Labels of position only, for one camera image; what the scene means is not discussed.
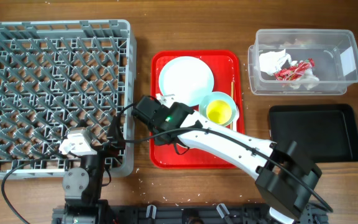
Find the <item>white napkin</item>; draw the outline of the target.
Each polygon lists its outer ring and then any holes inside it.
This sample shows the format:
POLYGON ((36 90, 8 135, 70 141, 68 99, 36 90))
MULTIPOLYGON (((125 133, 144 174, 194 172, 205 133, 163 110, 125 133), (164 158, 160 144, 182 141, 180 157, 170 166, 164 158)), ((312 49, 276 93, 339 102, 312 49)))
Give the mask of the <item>white napkin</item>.
MULTIPOLYGON (((292 60, 291 55, 287 53, 285 49, 279 52, 266 52, 259 55, 259 65, 260 71, 266 73, 267 75, 274 77, 274 73, 278 72, 284 68, 288 68, 296 63, 300 63, 305 60, 292 60)), ((306 82, 303 86, 310 90, 317 86, 317 82, 319 82, 319 78, 313 74, 313 68, 311 71, 307 71, 301 78, 293 81, 280 81, 280 82, 290 82, 289 86, 294 90, 299 89, 301 84, 293 82, 306 82)))

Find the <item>red ketchup sachet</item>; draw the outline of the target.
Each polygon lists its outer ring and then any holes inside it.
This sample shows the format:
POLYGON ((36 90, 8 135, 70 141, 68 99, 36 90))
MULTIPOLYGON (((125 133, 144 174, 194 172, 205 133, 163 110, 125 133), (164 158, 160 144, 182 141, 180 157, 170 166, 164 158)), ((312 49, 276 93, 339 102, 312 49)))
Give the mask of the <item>red ketchup sachet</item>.
POLYGON ((300 63, 296 63, 288 68, 284 68, 273 75, 279 81, 293 81, 301 78, 307 71, 311 71, 315 63, 312 58, 309 58, 300 63))

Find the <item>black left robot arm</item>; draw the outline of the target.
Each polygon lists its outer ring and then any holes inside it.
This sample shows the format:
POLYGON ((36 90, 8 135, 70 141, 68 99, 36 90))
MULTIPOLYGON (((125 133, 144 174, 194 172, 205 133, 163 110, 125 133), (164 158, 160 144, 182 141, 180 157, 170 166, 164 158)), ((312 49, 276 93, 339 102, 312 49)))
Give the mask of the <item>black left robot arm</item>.
POLYGON ((60 219, 54 223, 118 223, 107 200, 101 199, 101 190, 106 184, 103 176, 106 172, 107 157, 115 156, 126 145, 108 138, 108 143, 92 146, 94 134, 87 129, 85 120, 71 129, 63 140, 59 150, 63 154, 73 154, 80 158, 80 166, 72 168, 63 176, 62 187, 65 191, 65 206, 60 219))

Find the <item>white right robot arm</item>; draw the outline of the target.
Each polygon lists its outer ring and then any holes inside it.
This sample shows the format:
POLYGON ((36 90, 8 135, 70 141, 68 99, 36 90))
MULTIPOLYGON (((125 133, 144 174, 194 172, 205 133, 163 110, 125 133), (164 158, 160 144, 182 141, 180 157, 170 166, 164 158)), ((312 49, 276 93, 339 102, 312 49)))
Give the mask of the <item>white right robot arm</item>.
POLYGON ((150 98, 136 106, 133 116, 154 136, 156 145, 179 142, 201 149, 243 170, 282 223, 299 220, 314 191, 321 169, 295 141, 277 144, 252 138, 209 121, 183 103, 171 106, 150 98))

